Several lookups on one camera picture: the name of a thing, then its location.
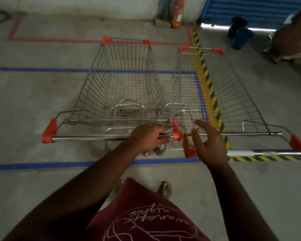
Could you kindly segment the dark red printed shirt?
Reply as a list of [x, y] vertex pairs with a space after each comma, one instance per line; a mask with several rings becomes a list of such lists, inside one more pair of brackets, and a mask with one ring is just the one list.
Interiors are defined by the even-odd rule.
[[171, 201], [133, 178], [98, 211], [80, 241], [210, 241]]

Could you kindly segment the person's right sandal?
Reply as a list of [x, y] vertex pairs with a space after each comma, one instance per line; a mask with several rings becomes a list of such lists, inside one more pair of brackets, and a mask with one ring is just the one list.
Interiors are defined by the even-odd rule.
[[167, 181], [163, 181], [159, 186], [158, 190], [156, 191], [156, 194], [161, 196], [162, 198], [170, 200], [172, 196], [172, 187], [170, 183]]

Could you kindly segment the steel shopping cart with bare handle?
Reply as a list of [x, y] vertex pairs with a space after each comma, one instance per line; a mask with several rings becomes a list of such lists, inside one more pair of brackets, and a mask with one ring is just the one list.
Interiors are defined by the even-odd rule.
[[51, 120], [41, 142], [101, 141], [109, 152], [146, 123], [169, 125], [159, 138], [180, 141], [170, 108], [161, 93], [150, 41], [104, 36], [74, 108]]

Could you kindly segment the person's right forearm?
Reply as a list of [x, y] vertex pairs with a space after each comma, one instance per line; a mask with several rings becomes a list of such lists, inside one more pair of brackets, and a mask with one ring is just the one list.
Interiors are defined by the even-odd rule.
[[229, 241], [279, 241], [228, 162], [206, 165], [216, 187]]

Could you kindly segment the person's left sandal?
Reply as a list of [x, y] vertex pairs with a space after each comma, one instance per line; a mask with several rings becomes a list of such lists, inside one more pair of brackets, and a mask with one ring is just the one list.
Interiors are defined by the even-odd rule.
[[114, 193], [116, 195], [116, 197], [118, 197], [123, 189], [123, 184], [124, 184], [124, 180], [123, 179], [119, 179], [119, 181], [116, 183], [115, 187], [114, 187]]

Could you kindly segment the red fire extinguisher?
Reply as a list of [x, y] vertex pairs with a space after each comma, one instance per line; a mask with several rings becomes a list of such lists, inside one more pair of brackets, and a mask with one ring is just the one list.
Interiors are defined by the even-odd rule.
[[170, 28], [177, 29], [181, 25], [184, 14], [184, 0], [171, 0], [168, 4], [168, 14], [170, 19]]

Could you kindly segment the blue roller shutter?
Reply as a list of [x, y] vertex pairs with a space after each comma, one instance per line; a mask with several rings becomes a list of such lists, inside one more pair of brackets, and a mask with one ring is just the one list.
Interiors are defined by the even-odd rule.
[[206, 0], [198, 20], [230, 26], [232, 18], [241, 17], [250, 28], [277, 29], [299, 11], [301, 0]]

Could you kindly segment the person's left forearm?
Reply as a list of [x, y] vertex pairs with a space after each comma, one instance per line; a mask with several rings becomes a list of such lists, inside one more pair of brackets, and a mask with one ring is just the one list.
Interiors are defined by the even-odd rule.
[[142, 152], [137, 138], [113, 151], [44, 199], [3, 241], [75, 241], [81, 238], [115, 184]]

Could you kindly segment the person's sandal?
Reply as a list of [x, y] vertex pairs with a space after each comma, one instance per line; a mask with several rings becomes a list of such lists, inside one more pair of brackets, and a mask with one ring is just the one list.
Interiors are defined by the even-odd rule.
[[170, 200], [172, 196], [172, 187], [170, 183], [167, 181], [163, 181], [159, 186], [158, 190], [156, 191], [156, 194], [161, 196], [162, 198]]
[[116, 195], [116, 197], [118, 197], [123, 189], [123, 184], [124, 184], [124, 180], [123, 179], [119, 179], [119, 181], [116, 183], [115, 187], [114, 187], [114, 193]]

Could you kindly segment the grey concrete block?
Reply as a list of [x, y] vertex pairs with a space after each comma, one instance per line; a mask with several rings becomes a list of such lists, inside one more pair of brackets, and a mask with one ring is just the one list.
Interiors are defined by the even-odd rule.
[[155, 27], [159, 27], [159, 28], [167, 28], [167, 29], [170, 29], [171, 28], [171, 24], [170, 24], [170, 21], [169, 20], [163, 20], [159, 17], [156, 17], [154, 19], [154, 25]]

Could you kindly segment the person's left hand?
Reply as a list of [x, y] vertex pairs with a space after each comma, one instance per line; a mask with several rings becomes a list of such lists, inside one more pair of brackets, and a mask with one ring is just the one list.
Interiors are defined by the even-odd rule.
[[142, 124], [133, 129], [129, 137], [129, 148], [135, 153], [150, 151], [156, 146], [151, 146], [151, 127], [159, 124]]

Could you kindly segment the person's right hand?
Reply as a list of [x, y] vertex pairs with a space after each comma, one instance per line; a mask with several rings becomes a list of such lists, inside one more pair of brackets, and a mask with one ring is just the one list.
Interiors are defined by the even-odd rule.
[[194, 123], [204, 129], [207, 134], [207, 140], [203, 142], [203, 151], [196, 151], [198, 157], [210, 170], [225, 168], [228, 165], [227, 148], [220, 132], [205, 121], [195, 120]]

